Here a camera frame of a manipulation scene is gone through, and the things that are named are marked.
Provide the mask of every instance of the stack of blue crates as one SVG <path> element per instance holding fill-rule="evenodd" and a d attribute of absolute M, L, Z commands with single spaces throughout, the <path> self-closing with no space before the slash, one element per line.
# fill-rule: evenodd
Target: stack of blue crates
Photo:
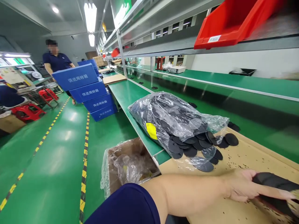
<path fill-rule="evenodd" d="M 97 67 L 97 63 L 94 59 L 90 59 L 90 60 L 86 60 L 86 61 L 80 61 L 80 62 L 78 62 L 78 65 L 81 66 L 81 65 L 86 65 L 86 64 L 89 64 L 89 63 L 92 64 L 93 69 L 95 70 L 96 74 L 98 76 L 100 76 L 99 69 Z"/>
<path fill-rule="evenodd" d="M 117 112 L 110 92 L 92 64 L 57 71 L 53 77 L 63 90 L 70 91 L 77 103 L 84 103 L 95 121 Z"/>

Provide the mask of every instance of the hand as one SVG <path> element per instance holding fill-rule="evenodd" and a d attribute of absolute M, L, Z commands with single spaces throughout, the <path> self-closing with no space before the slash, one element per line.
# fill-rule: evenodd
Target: hand
<path fill-rule="evenodd" d="M 260 194 L 282 200 L 295 199 L 295 196 L 288 191 L 252 182 L 257 173 L 251 169 L 234 169 L 221 176 L 227 187 L 226 197 L 239 202 L 254 199 Z"/>

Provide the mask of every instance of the ceiling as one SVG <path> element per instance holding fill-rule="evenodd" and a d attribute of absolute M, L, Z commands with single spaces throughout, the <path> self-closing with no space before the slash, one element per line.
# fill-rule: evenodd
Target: ceiling
<path fill-rule="evenodd" d="M 71 36 L 87 33 L 84 0 L 0 0 L 0 35 L 15 40 L 32 37 Z M 97 7 L 95 31 L 100 29 L 106 0 L 93 0 Z M 52 7 L 59 9 L 53 12 Z M 104 23 L 107 31 L 114 29 L 110 4 Z"/>

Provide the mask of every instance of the yellow and black floor stripe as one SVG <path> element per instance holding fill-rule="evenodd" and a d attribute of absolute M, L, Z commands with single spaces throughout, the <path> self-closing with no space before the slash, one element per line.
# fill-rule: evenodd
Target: yellow and black floor stripe
<path fill-rule="evenodd" d="M 67 99 L 67 101 L 65 102 L 65 104 L 63 105 L 63 107 L 61 108 L 61 110 L 59 111 L 59 113 L 57 114 L 57 116 L 55 117 L 54 121 L 52 122 L 51 126 L 49 127 L 49 129 L 47 130 L 46 134 L 43 136 L 42 140 L 39 142 L 38 146 L 36 147 L 34 153 L 33 153 L 33 157 L 35 156 L 35 154 L 37 153 L 37 151 L 40 149 L 41 145 L 43 144 L 44 140 L 46 139 L 47 135 L 49 134 L 50 130 L 52 129 L 53 125 L 55 124 L 56 120 L 58 119 L 58 117 L 60 116 L 62 110 L 64 109 L 65 105 L 67 104 L 67 102 L 69 101 L 69 98 Z M 21 180 L 21 178 L 23 177 L 24 173 L 25 173 L 26 169 L 24 169 L 21 174 L 18 176 L 17 181 L 15 182 L 15 184 L 13 184 L 13 186 L 10 188 L 9 192 L 7 193 L 5 199 L 3 199 L 2 203 L 0 204 L 0 212 L 4 209 L 10 195 L 13 193 L 13 191 L 15 190 L 15 188 L 17 187 L 18 182 Z"/>
<path fill-rule="evenodd" d="M 82 170 L 82 182 L 81 182 L 81 198 L 80 198 L 80 216 L 79 222 L 84 222 L 84 207 L 85 207 L 85 195 L 86 195 L 86 177 L 87 177 L 87 152 L 88 152 L 88 135 L 89 135 L 89 112 L 87 113 L 87 123 L 85 130 L 85 143 L 84 143 L 84 157 L 83 157 L 83 170 Z"/>

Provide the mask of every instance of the red stool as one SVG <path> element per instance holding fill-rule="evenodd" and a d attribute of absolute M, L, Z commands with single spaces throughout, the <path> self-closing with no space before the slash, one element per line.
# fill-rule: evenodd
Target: red stool
<path fill-rule="evenodd" d="M 29 103 L 29 104 L 26 104 L 26 105 L 23 105 L 23 106 L 18 106 L 18 107 L 11 108 L 11 111 L 21 121 L 27 121 L 27 120 L 36 121 L 40 118 L 39 117 L 40 114 L 45 114 L 46 113 L 41 108 L 39 108 L 38 106 L 36 106 L 32 103 Z M 23 112 L 25 114 L 25 116 L 20 116 L 17 113 L 18 111 Z"/>
<path fill-rule="evenodd" d="M 50 102 L 52 100 L 52 97 L 55 99 L 55 100 L 58 100 L 59 97 L 50 89 L 46 89 L 48 92 L 46 92 L 45 90 L 40 90 L 38 92 L 38 94 L 43 97 L 46 101 Z"/>

